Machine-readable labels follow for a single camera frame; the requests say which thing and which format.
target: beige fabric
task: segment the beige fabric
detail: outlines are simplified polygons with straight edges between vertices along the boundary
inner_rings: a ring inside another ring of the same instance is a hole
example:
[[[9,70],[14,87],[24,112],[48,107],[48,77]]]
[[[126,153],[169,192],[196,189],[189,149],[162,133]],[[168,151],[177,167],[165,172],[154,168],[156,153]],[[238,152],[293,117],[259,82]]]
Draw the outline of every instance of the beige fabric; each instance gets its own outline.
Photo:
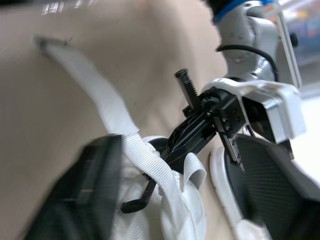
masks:
[[[198,89],[223,76],[217,31],[197,0],[100,0],[42,15],[44,6],[0,9],[0,239],[21,236],[53,180],[80,147],[106,134],[94,103],[32,47],[34,33],[72,38],[123,96],[143,136],[168,136],[186,101],[174,73]],[[199,159],[208,169],[207,146]],[[200,190],[208,239],[232,239],[207,177]]]

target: blue ring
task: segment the blue ring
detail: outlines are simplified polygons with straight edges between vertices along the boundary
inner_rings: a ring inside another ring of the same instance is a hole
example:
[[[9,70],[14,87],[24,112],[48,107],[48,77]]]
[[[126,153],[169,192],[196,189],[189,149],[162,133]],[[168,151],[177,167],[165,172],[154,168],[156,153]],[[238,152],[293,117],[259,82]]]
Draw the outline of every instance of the blue ring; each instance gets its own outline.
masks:
[[[250,0],[234,0],[232,2],[230,2],[227,6],[225,6],[218,14],[216,14],[214,16],[214,23],[218,24],[221,19],[228,13],[230,12],[232,9],[238,7],[239,5],[248,2]],[[273,0],[260,0],[262,2],[263,5],[267,5],[269,3],[272,3]]]

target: white webbing strap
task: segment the white webbing strap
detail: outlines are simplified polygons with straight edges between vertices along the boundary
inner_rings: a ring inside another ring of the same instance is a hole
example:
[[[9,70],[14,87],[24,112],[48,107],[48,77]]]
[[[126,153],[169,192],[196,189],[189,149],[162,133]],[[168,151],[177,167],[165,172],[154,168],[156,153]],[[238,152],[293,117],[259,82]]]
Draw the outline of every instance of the white webbing strap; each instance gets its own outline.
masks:
[[[173,224],[180,231],[188,213],[170,167],[141,139],[122,97],[84,55],[63,42],[37,38],[41,50],[56,60],[95,102],[110,134],[122,134],[126,157],[159,185],[166,198]]]
[[[207,172],[198,157],[190,152],[187,154],[183,164],[183,191],[187,181],[190,180],[196,189],[199,189],[207,176]]]

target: black cable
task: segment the black cable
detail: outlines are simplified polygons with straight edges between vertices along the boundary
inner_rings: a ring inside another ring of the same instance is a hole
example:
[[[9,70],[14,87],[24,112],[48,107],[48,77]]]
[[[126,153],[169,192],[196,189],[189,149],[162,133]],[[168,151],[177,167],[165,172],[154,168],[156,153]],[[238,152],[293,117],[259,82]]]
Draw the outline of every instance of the black cable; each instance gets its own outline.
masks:
[[[250,125],[245,126],[245,128],[250,133],[251,137],[256,137],[256,135]]]
[[[272,57],[268,53],[266,53],[265,51],[254,48],[252,46],[246,46],[246,45],[240,45],[240,44],[222,45],[216,49],[217,52],[223,52],[225,50],[243,50],[243,51],[248,51],[248,52],[260,55],[261,57],[265,58],[270,63],[271,68],[272,68],[272,72],[274,75],[274,81],[277,83],[279,82],[279,74],[278,74],[278,68],[276,66],[276,63],[272,59]]]

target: black mesh fabric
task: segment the black mesh fabric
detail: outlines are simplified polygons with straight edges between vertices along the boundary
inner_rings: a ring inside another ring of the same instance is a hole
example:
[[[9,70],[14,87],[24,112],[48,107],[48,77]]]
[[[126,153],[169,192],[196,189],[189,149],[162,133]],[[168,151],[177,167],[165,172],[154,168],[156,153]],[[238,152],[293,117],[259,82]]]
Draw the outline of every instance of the black mesh fabric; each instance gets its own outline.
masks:
[[[249,196],[273,240],[320,239],[320,189],[276,144],[239,135]]]

